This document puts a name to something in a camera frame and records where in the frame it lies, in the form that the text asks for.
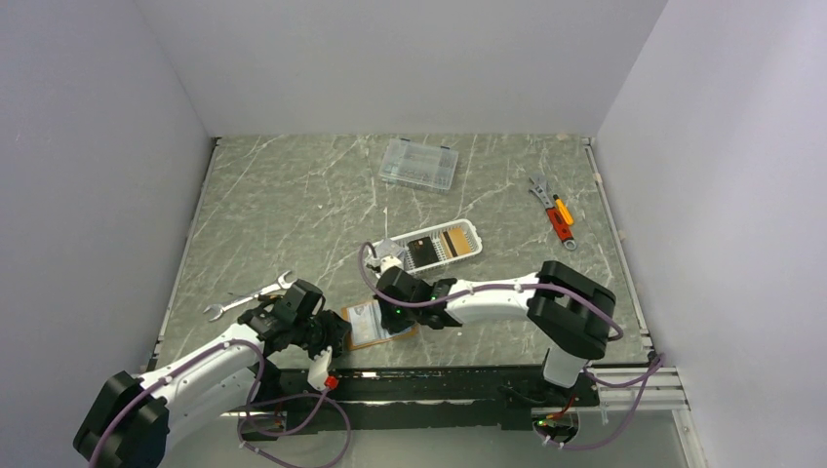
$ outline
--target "gray marble surface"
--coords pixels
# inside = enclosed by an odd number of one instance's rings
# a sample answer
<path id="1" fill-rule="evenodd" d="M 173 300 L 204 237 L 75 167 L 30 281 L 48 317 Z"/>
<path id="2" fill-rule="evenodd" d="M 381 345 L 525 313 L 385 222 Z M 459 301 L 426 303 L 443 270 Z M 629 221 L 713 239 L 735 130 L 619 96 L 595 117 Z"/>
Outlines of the gray marble surface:
<path id="1" fill-rule="evenodd" d="M 535 135 L 409 135 L 414 142 L 459 151 L 448 194 L 388 185 L 377 177 L 389 135 L 237 136 L 222 138 L 166 329 L 159 364 L 203 345 L 244 310 L 208 323 L 208 304 L 272 283 L 287 269 L 325 292 L 340 310 L 370 298 L 356 269 L 365 240 L 466 217 L 483 252 L 423 275 L 426 281 L 513 278 L 558 259 L 617 295 L 615 320 L 624 339 L 604 363 L 646 359 L 605 209 L 579 138 Z M 574 216 L 579 247 L 563 248 L 529 175 L 542 172 Z M 548 338 L 529 322 L 422 329 L 411 338 L 352 351 L 339 368 L 540 364 Z M 270 358 L 283 369 L 306 368 L 295 347 Z"/>

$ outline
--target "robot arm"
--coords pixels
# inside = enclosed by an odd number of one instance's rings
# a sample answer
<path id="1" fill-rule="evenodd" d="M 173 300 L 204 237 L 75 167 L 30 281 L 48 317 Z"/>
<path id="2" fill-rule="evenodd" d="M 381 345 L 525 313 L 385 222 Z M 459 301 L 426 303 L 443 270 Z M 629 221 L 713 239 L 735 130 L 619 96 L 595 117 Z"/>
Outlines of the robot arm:
<path id="1" fill-rule="evenodd" d="M 398 306 L 377 295 L 382 326 L 391 332 L 400 332 L 414 322 L 438 330 L 480 320 L 530 320 L 552 341 L 543 363 L 543 378 L 564 388 L 575 384 L 589 360 L 601 359 L 606 354 L 609 324 L 577 301 L 560 303 L 561 293 L 537 285 L 571 290 L 608 317 L 613 315 L 614 294 L 558 261 L 546 261 L 536 274 L 481 283 L 447 278 L 429 285 L 393 261 L 384 262 L 382 270 L 377 289 L 401 302 L 435 302 L 469 292 L 426 307 Z"/>
<path id="2" fill-rule="evenodd" d="M 552 341 L 543 377 L 564 388 L 574 385 L 587 360 L 605 355 L 605 319 L 578 301 L 561 303 L 563 294 L 549 290 L 579 294 L 608 317 L 614 295 L 562 263 L 546 261 L 538 273 L 511 280 L 474 283 L 447 278 L 429 285 L 403 271 L 398 260 L 384 260 L 374 291 L 381 294 L 382 326 L 391 332 L 414 323 L 441 329 L 480 320 L 530 320 Z M 430 304 L 423 307 L 421 302 Z M 297 280 L 284 296 L 244 312 L 216 339 L 174 363 L 143 375 L 119 372 L 110 377 L 73 445 L 87 459 L 98 449 L 98 468 L 157 467 L 178 441 L 223 412 L 243 406 L 262 393 L 264 385 L 275 384 L 267 389 L 267 397 L 279 396 L 280 373 L 269 361 L 259 388 L 254 388 L 259 353 L 267 357 L 292 344 L 307 350 L 311 358 L 323 356 L 308 373 L 311 385 L 322 390 L 330 357 L 341 354 L 348 332 L 350 324 L 324 309 L 322 292 Z M 123 419 L 113 424 L 122 414 Z M 106 431 L 111 431 L 108 438 L 103 436 Z"/>
<path id="3" fill-rule="evenodd" d="M 100 448 L 97 464 L 98 468 L 156 467 L 177 442 L 222 413 L 243 406 L 265 383 L 278 388 L 280 373 L 269 361 L 262 384 L 254 388 L 259 353 L 266 357 L 291 344 L 307 350 L 311 358 L 325 356 L 313 364 L 319 369 L 311 368 L 309 373 L 311 385 L 320 389 L 330 355 L 341 354 L 350 331 L 350 324 L 323 306 L 322 292 L 298 280 L 284 296 L 268 298 L 244 312 L 221 335 L 175 362 L 135 377 L 126 372 L 113 375 L 78 430 L 75 449 L 90 459 L 116 415 L 165 379 L 115 426 Z M 244 345 L 230 345 L 239 342 Z"/>

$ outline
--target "orange handle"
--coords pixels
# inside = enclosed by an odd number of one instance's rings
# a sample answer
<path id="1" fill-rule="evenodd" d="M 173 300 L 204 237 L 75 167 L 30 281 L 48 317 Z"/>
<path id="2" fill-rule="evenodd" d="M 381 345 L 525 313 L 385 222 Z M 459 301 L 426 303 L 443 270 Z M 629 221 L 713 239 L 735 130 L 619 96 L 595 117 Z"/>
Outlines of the orange handle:
<path id="1" fill-rule="evenodd" d="M 546 209 L 546 214 L 548 215 L 549 220 L 551 221 L 551 225 L 554 226 L 554 232 L 557 233 L 557 237 L 560 238 L 560 242 L 566 242 L 568 240 L 574 239 L 574 236 L 571 234 L 571 230 L 566 222 L 563 220 L 563 216 L 560 214 L 560 211 L 556 208 L 549 208 Z"/>

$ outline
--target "plastic storage case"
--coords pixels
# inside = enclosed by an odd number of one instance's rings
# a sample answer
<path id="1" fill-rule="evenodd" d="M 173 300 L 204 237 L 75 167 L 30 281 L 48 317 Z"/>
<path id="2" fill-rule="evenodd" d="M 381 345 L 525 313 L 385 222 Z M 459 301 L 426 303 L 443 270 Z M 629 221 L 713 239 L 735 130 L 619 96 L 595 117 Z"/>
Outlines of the plastic storage case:
<path id="1" fill-rule="evenodd" d="M 411 188 L 446 193 L 451 188 L 459 153 L 445 146 L 426 146 L 393 138 L 385 150 L 379 177 Z"/>

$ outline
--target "white wall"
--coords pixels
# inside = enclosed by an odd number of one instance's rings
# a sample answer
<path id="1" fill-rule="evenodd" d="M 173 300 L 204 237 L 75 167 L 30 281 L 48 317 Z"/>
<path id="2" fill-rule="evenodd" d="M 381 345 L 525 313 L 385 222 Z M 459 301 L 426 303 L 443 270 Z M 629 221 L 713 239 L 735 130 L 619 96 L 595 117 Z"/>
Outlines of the white wall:
<path id="1" fill-rule="evenodd" d="M 666 0 L 137 0 L 214 136 L 594 135 Z"/>
<path id="2" fill-rule="evenodd" d="M 827 4 L 671 0 L 598 135 L 712 466 L 827 459 Z"/>
<path id="3" fill-rule="evenodd" d="M 72 438 L 148 358 L 210 141 L 132 1 L 0 11 L 0 465 L 86 466 Z"/>

